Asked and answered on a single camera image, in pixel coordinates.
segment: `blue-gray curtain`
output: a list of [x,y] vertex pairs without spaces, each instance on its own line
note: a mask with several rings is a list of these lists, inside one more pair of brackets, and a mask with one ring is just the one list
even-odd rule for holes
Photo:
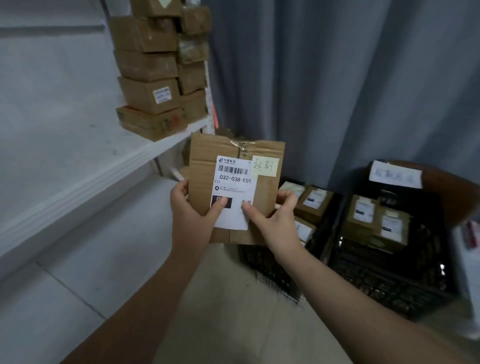
[[203,0],[220,125],[333,190],[373,159],[480,182],[480,1]]

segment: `person's right hand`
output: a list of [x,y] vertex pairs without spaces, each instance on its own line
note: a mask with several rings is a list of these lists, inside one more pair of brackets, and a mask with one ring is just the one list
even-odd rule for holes
[[303,249],[298,238],[293,209],[297,204],[297,197],[292,191],[279,190],[276,196],[277,203],[282,206],[271,218],[266,218],[258,209],[249,203],[243,203],[245,214],[260,229],[275,259],[282,263],[298,249]]

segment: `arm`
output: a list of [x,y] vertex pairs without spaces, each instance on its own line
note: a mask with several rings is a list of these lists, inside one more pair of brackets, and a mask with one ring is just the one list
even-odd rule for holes
[[172,190],[172,250],[162,267],[62,364],[150,364],[183,291],[200,263],[227,199],[202,217],[187,202],[188,180]]
[[295,228],[296,196],[279,191],[278,198],[284,204],[271,218],[249,204],[242,208],[354,363],[465,363],[416,324],[386,309],[306,251]]

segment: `black plastic crate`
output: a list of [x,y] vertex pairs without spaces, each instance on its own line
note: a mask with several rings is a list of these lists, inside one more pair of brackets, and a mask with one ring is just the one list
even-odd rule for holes
[[[337,234],[328,265],[365,294],[400,315],[418,320],[458,296],[439,195],[368,181],[355,194],[408,212],[408,246],[397,254]],[[349,201],[343,211],[348,212]]]
[[[304,185],[304,183],[296,180],[280,178],[279,186],[281,186],[285,181]],[[338,214],[341,200],[342,195],[334,194],[330,200],[330,203],[328,204],[327,209],[325,210],[322,221],[316,225],[317,230],[313,234],[310,241],[305,245],[305,249],[307,249],[316,258],[320,258],[320,254],[322,253],[332,232],[332,226]],[[297,284],[283,269],[283,267],[277,263],[275,256],[270,249],[268,249],[268,247],[239,245],[239,254],[240,260],[244,264],[262,273],[264,276],[276,283],[280,289],[289,294],[292,298],[296,300],[299,299],[301,292],[297,287]]]

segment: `barcode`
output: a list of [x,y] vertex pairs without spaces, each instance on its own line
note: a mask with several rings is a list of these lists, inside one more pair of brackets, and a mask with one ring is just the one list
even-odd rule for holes
[[237,168],[224,166],[223,164],[218,166],[220,172],[233,173],[233,174],[248,174],[248,168]]

